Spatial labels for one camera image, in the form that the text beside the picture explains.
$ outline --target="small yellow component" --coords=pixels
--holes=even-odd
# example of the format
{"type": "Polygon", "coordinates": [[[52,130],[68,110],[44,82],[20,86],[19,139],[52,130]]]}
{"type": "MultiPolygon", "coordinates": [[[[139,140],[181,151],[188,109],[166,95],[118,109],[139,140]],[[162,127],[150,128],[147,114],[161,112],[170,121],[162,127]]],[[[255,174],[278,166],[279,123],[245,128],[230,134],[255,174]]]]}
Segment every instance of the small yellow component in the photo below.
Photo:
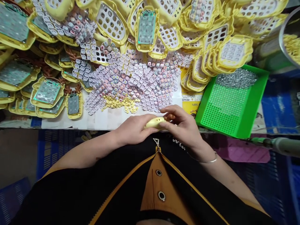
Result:
{"type": "Polygon", "coordinates": [[[144,129],[150,128],[150,127],[160,129],[159,124],[160,124],[161,122],[166,122],[166,121],[165,121],[165,119],[164,119],[163,117],[156,117],[156,118],[150,120],[150,121],[145,125],[144,129]]]}

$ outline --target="metal bucket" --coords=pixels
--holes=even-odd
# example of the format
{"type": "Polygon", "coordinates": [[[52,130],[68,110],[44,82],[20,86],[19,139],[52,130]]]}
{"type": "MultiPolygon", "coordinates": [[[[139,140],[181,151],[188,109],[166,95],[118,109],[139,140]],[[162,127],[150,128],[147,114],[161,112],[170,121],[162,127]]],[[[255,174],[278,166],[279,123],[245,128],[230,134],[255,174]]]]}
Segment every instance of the metal bucket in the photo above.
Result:
{"type": "Polygon", "coordinates": [[[295,69],[300,65],[287,53],[284,43],[284,34],[296,34],[300,37],[300,7],[292,11],[284,23],[274,29],[254,51],[253,61],[256,67],[270,71],[270,74],[282,74],[295,69]]]}

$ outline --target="person's right hand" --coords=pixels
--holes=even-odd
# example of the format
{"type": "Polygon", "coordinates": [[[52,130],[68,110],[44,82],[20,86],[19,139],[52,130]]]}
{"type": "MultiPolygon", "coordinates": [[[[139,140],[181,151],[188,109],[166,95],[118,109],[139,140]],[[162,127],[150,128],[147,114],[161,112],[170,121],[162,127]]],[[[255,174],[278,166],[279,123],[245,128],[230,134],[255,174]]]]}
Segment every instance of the person's right hand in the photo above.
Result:
{"type": "Polygon", "coordinates": [[[161,109],[160,112],[166,113],[164,118],[171,119],[172,122],[161,122],[159,125],[173,134],[181,143],[191,149],[199,149],[204,143],[194,117],[187,114],[183,108],[171,105],[161,109]]]}

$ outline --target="blue plastic crate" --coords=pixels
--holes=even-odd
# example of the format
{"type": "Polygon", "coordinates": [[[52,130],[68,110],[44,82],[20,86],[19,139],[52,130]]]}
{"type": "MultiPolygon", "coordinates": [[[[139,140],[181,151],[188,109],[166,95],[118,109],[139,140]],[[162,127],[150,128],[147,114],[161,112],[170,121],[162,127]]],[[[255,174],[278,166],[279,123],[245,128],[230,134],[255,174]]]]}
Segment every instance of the blue plastic crate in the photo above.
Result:
{"type": "Polygon", "coordinates": [[[7,225],[18,212],[24,197],[30,191],[27,177],[0,190],[0,224],[7,225]]]}
{"type": "Polygon", "coordinates": [[[278,224],[300,224],[291,157],[272,151],[270,156],[268,163],[227,163],[278,224]]]}
{"type": "Polygon", "coordinates": [[[64,154],[76,146],[75,130],[39,130],[37,146],[37,180],[64,154]]]}

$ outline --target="green plastic tray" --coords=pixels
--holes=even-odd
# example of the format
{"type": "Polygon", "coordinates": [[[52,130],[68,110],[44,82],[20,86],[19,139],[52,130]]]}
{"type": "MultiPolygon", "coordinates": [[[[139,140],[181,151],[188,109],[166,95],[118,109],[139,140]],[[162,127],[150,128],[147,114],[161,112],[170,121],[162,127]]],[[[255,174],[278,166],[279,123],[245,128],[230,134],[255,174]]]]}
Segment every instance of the green plastic tray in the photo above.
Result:
{"type": "Polygon", "coordinates": [[[257,74],[255,84],[249,89],[228,88],[216,84],[214,77],[207,85],[195,118],[198,126],[234,138],[250,137],[269,72],[249,65],[242,68],[257,74]]]}

